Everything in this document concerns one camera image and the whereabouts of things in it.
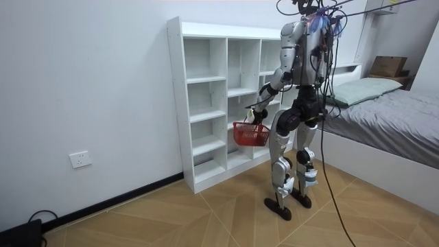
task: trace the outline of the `black baseboard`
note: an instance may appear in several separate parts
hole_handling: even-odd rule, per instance
[[[158,189],[158,188],[163,187],[165,185],[168,185],[170,183],[176,182],[176,181],[181,180],[183,178],[184,178],[183,173],[180,172],[179,174],[175,174],[173,176],[159,180],[159,181],[154,182],[150,185],[140,187],[138,189],[129,191],[129,192],[122,194],[120,196],[116,196],[114,198],[111,198],[111,199],[105,200],[103,202],[99,202],[97,204],[94,204],[92,206],[86,207],[85,209],[80,209],[80,210],[73,212],[73,213],[70,213],[68,215],[61,216],[58,219],[45,222],[41,226],[42,232],[46,233],[46,232],[48,232],[52,229],[55,229],[59,226],[65,225],[65,224],[70,223],[70,222],[74,222],[75,220],[78,220],[82,217],[86,217],[88,215],[92,215],[94,213],[97,213],[97,212],[102,211],[104,209],[107,209],[109,207],[113,207],[117,204],[120,204],[120,203],[125,202],[127,200],[131,200],[133,198],[136,198],[136,197],[141,196],[145,193],[151,192],[155,189]]]

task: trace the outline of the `parquet floor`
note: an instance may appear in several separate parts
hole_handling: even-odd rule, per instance
[[[294,153],[287,154],[294,160]],[[311,209],[287,198],[293,220],[265,208],[273,197],[264,163],[199,194],[184,181],[46,234],[49,247],[350,246],[321,169]],[[439,246],[439,216],[327,166],[345,225],[357,246]]]

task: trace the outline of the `gray bedsheet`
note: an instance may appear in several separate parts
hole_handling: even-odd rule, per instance
[[[338,113],[334,109],[329,119]],[[439,169],[439,97],[396,90],[342,109],[324,128]]]

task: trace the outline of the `black cable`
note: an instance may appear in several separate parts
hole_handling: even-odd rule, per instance
[[[35,217],[35,215],[39,214],[39,213],[51,213],[52,215],[55,216],[56,219],[58,219],[58,216],[56,215],[56,213],[50,211],[50,210],[40,210],[38,212],[35,212],[29,219],[29,221],[27,221],[27,223],[31,222],[32,218]]]
[[[344,23],[343,28],[338,32],[338,34],[334,34],[334,36],[339,36],[339,35],[344,31],[344,29],[346,28],[346,26],[348,25],[348,17],[347,17],[347,15],[346,15],[345,11],[343,11],[343,10],[341,10],[341,9],[338,9],[338,10],[334,10],[334,11],[332,12],[332,14],[333,14],[334,12],[337,12],[337,11],[343,13],[344,18],[346,19],[346,22]]]
[[[41,237],[41,243],[44,243],[44,247],[47,247],[47,240],[44,237]]]
[[[58,219],[58,216],[56,215],[56,213],[50,211],[50,210],[40,210],[35,212],[27,221],[27,223],[31,222],[32,219],[35,217],[35,215],[39,214],[39,213],[51,213],[53,216],[55,216],[56,219]],[[41,243],[44,243],[44,247],[47,247],[47,240],[44,237],[41,237]]]
[[[279,11],[279,13],[281,13],[281,14],[283,14],[283,15],[285,15],[285,16],[295,16],[295,15],[300,14],[300,12],[295,13],[295,14],[287,14],[287,13],[282,12],[282,11],[279,9],[279,3],[280,3],[281,1],[282,1],[282,0],[278,0],[277,3],[276,3],[276,9],[277,9],[277,11]]]
[[[327,180],[327,184],[328,184],[329,192],[331,192],[332,201],[334,202],[335,210],[337,211],[338,218],[340,219],[340,223],[342,223],[342,227],[343,227],[344,233],[346,233],[346,236],[349,238],[349,241],[351,241],[351,244],[352,244],[354,247],[357,247],[357,246],[355,245],[354,241],[351,239],[351,236],[349,235],[348,231],[346,230],[346,227],[344,226],[342,216],[340,215],[340,211],[338,210],[337,202],[335,201],[334,193],[332,192],[331,185],[329,184],[329,180],[328,180],[328,176],[327,176],[327,169],[326,169],[326,165],[324,164],[324,154],[323,154],[323,133],[324,133],[324,118],[323,118],[323,120],[322,120],[322,138],[321,138],[321,140],[320,140],[320,141],[321,141],[321,143],[320,143],[320,151],[321,151],[321,153],[322,153],[322,163],[323,163],[323,174],[324,174],[324,178]]]
[[[348,14],[348,15],[345,16],[345,18],[347,19],[347,17],[349,17],[349,16],[355,16],[355,15],[358,15],[358,14],[367,14],[367,13],[370,13],[370,12],[374,12],[375,10],[382,10],[384,8],[393,7],[393,6],[396,6],[396,5],[403,4],[403,3],[409,3],[411,1],[416,1],[416,0],[406,0],[406,1],[399,2],[399,3],[393,3],[393,4],[390,4],[390,5],[386,5],[386,6],[383,6],[383,7],[380,7],[380,8],[375,8],[375,9],[371,9],[371,10],[367,10],[367,11],[362,11],[362,12],[358,12],[358,13]]]
[[[252,105],[246,106],[246,109],[250,109],[250,108],[252,108],[253,106],[257,106],[257,105],[259,105],[259,104],[262,104],[262,103],[264,103],[264,102],[267,102],[267,101],[270,100],[270,99],[271,99],[271,97],[268,97],[268,98],[266,98],[265,100],[263,100],[263,101],[261,101],[261,102],[257,102],[257,103],[254,103],[254,104],[252,104]]]
[[[329,28],[328,28],[329,35],[328,35],[328,52],[327,52],[327,58],[328,58],[328,62],[330,62],[330,65],[327,67],[327,72],[329,72],[329,73],[327,73],[327,80],[329,79],[329,76],[331,75],[331,67],[332,67],[332,62],[333,62],[333,59],[334,59],[334,71],[333,71],[333,74],[332,74],[332,81],[331,81],[331,84],[332,84],[332,86],[333,86],[333,77],[334,77],[334,73],[335,73],[335,68],[336,68],[336,66],[337,66],[338,41],[337,41],[337,45],[336,45],[336,47],[335,47],[335,58],[334,58],[334,57],[332,56],[332,55],[333,55],[333,52],[332,52],[332,50],[333,50],[333,35],[332,35],[332,31],[333,31],[333,30],[332,30],[332,27],[329,26]],[[325,95],[323,95],[323,99],[324,99],[324,107],[326,106],[326,93],[327,93],[327,91],[328,91],[328,89],[329,89],[330,86],[331,86],[331,85],[330,85],[329,82],[327,81],[326,84],[325,84],[325,88],[324,88],[324,93],[325,93]],[[322,119],[322,136],[321,136],[321,140],[320,140],[320,152],[322,153],[322,166],[323,166],[323,174],[324,174],[324,178],[325,178],[326,181],[327,181],[327,185],[328,185],[328,188],[329,188],[329,192],[331,192],[331,197],[332,197],[332,200],[333,200],[333,202],[334,202],[335,210],[337,211],[337,215],[338,215],[338,218],[340,219],[340,223],[342,224],[342,227],[343,227],[344,233],[346,233],[346,236],[348,237],[348,239],[349,239],[349,241],[351,242],[351,244],[352,244],[354,247],[357,247],[357,246],[355,245],[354,241],[351,239],[351,236],[349,235],[348,231],[346,230],[346,227],[345,227],[344,222],[343,222],[343,219],[342,219],[342,215],[340,214],[340,210],[338,209],[337,201],[335,200],[335,196],[334,196],[334,193],[333,193],[333,191],[332,191],[331,184],[329,183],[329,179],[328,179],[328,176],[327,176],[326,165],[325,165],[325,162],[324,162],[324,150],[323,150],[324,122],[325,122],[325,117],[323,117],[323,119]]]

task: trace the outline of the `white cabinet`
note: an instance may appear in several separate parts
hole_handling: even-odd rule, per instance
[[[243,121],[261,86],[280,65],[280,30],[167,23],[185,180],[202,191],[269,160],[266,147],[238,146],[233,122]],[[279,93],[264,124],[292,105],[296,89]],[[292,148],[290,141],[287,149]]]

